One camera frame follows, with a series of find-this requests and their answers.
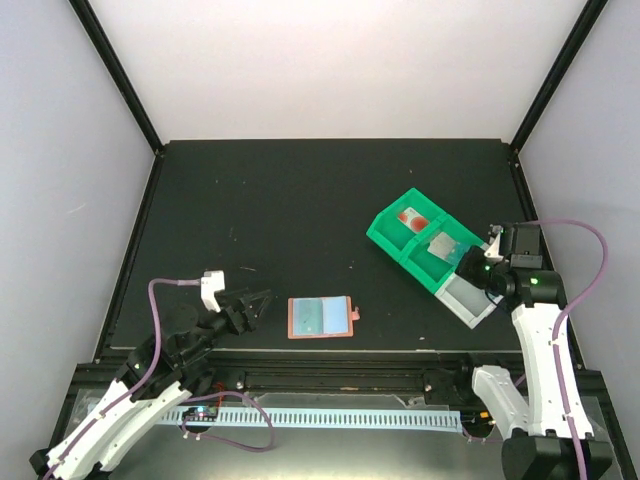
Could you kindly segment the pink leather card holder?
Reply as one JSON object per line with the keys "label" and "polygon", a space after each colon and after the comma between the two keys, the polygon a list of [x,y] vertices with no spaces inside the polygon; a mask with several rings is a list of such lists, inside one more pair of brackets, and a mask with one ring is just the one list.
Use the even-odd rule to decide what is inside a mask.
{"label": "pink leather card holder", "polygon": [[291,340],[349,338],[360,310],[350,296],[290,298],[288,338]]}

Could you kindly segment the right controller board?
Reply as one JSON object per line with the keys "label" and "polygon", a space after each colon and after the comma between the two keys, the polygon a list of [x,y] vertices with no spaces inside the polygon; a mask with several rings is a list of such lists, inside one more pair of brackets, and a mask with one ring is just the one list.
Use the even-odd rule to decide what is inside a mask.
{"label": "right controller board", "polygon": [[467,427],[495,426],[494,417],[487,410],[463,411],[460,413],[461,423]]}

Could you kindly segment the green bin middle compartment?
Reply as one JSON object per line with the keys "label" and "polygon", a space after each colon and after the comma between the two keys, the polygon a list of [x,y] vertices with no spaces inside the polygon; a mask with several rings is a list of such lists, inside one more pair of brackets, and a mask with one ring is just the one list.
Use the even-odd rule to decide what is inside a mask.
{"label": "green bin middle compartment", "polygon": [[457,243],[464,243],[470,247],[485,245],[475,233],[449,214],[437,217],[423,231],[416,234],[403,248],[399,264],[432,294],[436,293],[457,267],[427,251],[430,239],[440,231],[446,232]]}

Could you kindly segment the controller board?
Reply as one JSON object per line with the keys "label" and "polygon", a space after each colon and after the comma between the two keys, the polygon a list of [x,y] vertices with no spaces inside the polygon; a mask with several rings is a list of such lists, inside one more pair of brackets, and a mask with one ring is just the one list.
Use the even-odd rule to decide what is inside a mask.
{"label": "controller board", "polygon": [[460,413],[461,423],[467,427],[495,426],[494,417],[487,410],[463,411]]}
{"label": "controller board", "polygon": [[218,416],[219,408],[215,406],[189,406],[181,416],[186,423],[204,422],[212,424]]}

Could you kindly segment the left black frame post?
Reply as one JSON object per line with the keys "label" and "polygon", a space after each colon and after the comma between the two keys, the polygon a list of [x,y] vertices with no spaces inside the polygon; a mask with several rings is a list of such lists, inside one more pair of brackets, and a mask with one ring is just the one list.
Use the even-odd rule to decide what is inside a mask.
{"label": "left black frame post", "polygon": [[164,151],[164,144],[154,128],[151,118],[144,108],[91,3],[87,0],[69,0],[69,4],[84,28],[96,53],[106,67],[152,152],[156,155],[161,154]]}

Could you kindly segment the red circle card in bin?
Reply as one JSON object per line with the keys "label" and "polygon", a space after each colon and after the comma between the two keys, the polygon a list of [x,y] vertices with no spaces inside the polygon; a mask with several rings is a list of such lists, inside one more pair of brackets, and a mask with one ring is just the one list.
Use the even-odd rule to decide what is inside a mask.
{"label": "red circle card in bin", "polygon": [[398,220],[414,234],[423,231],[430,221],[413,207],[406,207],[397,214]]}

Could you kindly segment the black aluminium rail front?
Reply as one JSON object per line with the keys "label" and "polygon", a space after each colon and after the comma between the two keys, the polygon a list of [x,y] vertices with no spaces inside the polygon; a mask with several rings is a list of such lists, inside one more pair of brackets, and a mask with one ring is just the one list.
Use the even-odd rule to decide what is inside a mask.
{"label": "black aluminium rail front", "polygon": [[513,378],[524,373],[520,353],[231,351],[205,354],[189,366],[160,363],[151,382],[180,379],[197,394],[221,384],[249,393],[347,393],[424,396],[429,402],[470,402],[475,367],[494,365]]}

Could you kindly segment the right black frame post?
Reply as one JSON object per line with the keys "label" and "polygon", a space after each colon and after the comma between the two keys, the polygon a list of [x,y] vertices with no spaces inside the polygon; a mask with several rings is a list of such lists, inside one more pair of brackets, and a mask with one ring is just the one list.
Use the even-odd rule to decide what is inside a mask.
{"label": "right black frame post", "polygon": [[510,142],[510,148],[515,153],[522,151],[607,4],[608,0],[585,2]]}

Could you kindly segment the left controller board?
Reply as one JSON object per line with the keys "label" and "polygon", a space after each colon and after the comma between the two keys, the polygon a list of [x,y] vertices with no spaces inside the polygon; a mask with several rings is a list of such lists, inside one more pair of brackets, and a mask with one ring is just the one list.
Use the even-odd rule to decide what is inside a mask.
{"label": "left controller board", "polygon": [[204,422],[212,424],[218,416],[219,408],[215,406],[189,406],[181,416],[186,423]]}

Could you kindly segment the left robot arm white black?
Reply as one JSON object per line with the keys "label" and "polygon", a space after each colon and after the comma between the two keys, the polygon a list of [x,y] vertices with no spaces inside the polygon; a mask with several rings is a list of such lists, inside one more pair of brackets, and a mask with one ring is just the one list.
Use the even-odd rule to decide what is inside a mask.
{"label": "left robot arm white black", "polygon": [[43,479],[106,479],[155,422],[183,402],[210,399],[215,384],[211,352],[221,338],[257,328],[270,290],[224,292],[220,306],[191,329],[162,332],[155,288],[147,287],[153,333],[120,367],[96,407],[58,445],[40,449],[30,464]]}

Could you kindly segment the white VIP card in bin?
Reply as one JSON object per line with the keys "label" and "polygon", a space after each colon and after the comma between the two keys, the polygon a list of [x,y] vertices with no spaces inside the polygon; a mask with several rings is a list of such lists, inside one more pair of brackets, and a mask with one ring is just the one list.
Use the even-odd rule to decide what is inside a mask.
{"label": "white VIP card in bin", "polygon": [[441,260],[448,261],[456,246],[456,240],[446,232],[440,231],[430,239],[427,251]]}

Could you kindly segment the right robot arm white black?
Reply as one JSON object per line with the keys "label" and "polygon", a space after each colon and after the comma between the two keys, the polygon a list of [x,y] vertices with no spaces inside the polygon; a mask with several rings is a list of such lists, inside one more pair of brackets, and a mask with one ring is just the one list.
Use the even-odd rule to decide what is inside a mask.
{"label": "right robot arm white black", "polygon": [[510,312],[523,355],[527,392],[497,365],[454,379],[457,396],[480,400],[503,442],[507,479],[600,479],[613,464],[612,447],[595,437],[575,379],[566,320],[573,308],[561,275],[544,265],[537,222],[493,225],[485,247],[464,254],[456,273]]}

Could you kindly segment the black frame post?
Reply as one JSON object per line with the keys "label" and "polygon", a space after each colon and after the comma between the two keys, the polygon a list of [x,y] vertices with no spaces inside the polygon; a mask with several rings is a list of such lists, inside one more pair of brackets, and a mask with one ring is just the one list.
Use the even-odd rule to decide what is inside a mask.
{"label": "black frame post", "polygon": [[87,0],[69,0],[69,4],[84,28],[96,53],[106,67],[152,152],[156,155],[161,154],[164,151],[164,144],[154,128],[151,118],[144,108],[91,3]]}
{"label": "black frame post", "polygon": [[607,4],[608,0],[585,2],[510,142],[510,148],[515,153],[522,151]]}

